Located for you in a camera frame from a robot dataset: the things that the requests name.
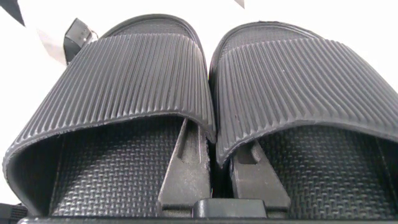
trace white surface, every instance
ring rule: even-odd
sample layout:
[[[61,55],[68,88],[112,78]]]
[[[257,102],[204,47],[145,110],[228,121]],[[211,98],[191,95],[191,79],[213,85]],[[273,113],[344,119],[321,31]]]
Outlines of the white surface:
[[[394,1],[261,1],[233,0],[76,1],[19,0],[28,29],[0,8],[0,154],[4,154],[63,71],[50,58],[37,35],[46,34],[62,53],[63,35],[78,17],[99,36],[116,24],[143,14],[171,14],[189,22],[198,33],[208,67],[227,31],[247,22],[281,21],[314,31],[351,47],[397,91],[398,67]],[[0,203],[17,203],[0,175]]]
[[[24,128],[64,67],[49,57],[35,30],[22,27],[0,7],[0,152]],[[19,203],[0,175],[0,203]]]

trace textured footbed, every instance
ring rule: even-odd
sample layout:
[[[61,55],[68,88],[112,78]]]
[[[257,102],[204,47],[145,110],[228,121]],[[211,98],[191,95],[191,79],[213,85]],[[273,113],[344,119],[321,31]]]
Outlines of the textured footbed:
[[[65,135],[50,215],[156,217],[182,121],[143,119]]]
[[[398,218],[397,165],[386,160],[392,143],[327,126],[291,128],[259,143],[292,201],[290,218]]]
[[[396,136],[397,93],[351,49],[288,24],[246,24],[220,42],[210,78],[219,165],[258,138],[289,218],[398,218],[396,142],[335,128]]]

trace black plastic tab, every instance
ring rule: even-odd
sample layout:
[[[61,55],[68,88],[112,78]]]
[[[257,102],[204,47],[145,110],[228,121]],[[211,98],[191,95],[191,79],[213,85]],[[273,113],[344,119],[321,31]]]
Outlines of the black plastic tab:
[[[163,217],[192,217],[195,202],[211,197],[210,159],[200,142],[206,142],[202,128],[185,119],[157,200]]]
[[[98,36],[84,22],[76,18],[63,40],[63,50],[67,63],[71,62],[86,44],[96,39],[98,39]]]
[[[287,212],[290,198],[257,141],[236,151],[231,163],[235,198],[264,201],[267,212]]]
[[[195,203],[194,218],[267,218],[262,200],[208,198]]]
[[[0,203],[0,224],[17,223],[27,216],[27,209],[22,205]]]

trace slide sandal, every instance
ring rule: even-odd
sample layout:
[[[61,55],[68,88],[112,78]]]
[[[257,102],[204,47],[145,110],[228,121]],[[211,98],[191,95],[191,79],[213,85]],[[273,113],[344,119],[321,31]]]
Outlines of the slide sandal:
[[[398,94],[350,48],[245,24],[219,43],[210,88],[235,198],[269,217],[398,218]]]
[[[191,216],[211,197],[215,120],[195,31],[140,16],[84,47],[7,150],[9,186],[38,216]]]

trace ribbed strap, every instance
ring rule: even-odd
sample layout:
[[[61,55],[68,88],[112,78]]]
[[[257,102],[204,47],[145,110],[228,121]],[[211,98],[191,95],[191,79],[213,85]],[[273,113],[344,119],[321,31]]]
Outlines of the ribbed strap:
[[[398,94],[338,42],[244,45],[220,58],[212,78],[221,166],[239,145],[292,126],[333,125],[398,140]]]
[[[215,142],[205,62],[196,43],[178,34],[100,39],[75,57],[44,99],[8,149],[4,171],[14,153],[50,136],[165,114],[195,121]]]

